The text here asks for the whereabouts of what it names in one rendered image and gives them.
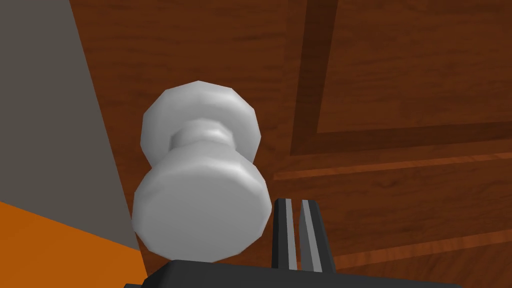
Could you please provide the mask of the grey round door knob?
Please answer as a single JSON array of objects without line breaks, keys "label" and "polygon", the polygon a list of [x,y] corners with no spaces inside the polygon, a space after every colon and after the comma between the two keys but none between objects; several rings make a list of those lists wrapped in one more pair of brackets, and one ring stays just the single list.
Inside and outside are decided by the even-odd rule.
[{"label": "grey round door knob", "polygon": [[232,88],[194,81],[165,90],[141,128],[151,169],[134,193],[132,227],[147,249],[212,263],[258,240],[272,211],[254,165],[260,141],[254,109]]}]

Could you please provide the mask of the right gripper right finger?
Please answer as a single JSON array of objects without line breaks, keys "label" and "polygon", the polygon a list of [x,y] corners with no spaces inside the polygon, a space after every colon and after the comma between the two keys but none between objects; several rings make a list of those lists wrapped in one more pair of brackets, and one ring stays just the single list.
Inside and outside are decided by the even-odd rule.
[{"label": "right gripper right finger", "polygon": [[336,273],[336,266],[318,203],[302,200],[299,217],[300,263],[303,271]]}]

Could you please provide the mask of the brown wooden door leaf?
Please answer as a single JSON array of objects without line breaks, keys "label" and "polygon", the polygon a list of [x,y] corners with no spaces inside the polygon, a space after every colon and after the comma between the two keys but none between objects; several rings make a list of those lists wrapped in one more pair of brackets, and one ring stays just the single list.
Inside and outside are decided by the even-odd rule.
[{"label": "brown wooden door leaf", "polygon": [[200,80],[339,272],[512,288],[512,0],[69,1],[129,207],[144,112]]}]

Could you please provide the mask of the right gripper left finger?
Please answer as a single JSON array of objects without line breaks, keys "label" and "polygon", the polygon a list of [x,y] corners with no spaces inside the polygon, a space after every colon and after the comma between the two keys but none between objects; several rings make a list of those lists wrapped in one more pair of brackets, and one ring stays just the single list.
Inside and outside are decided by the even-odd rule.
[{"label": "right gripper left finger", "polygon": [[297,270],[292,200],[278,198],[273,207],[271,267]]}]

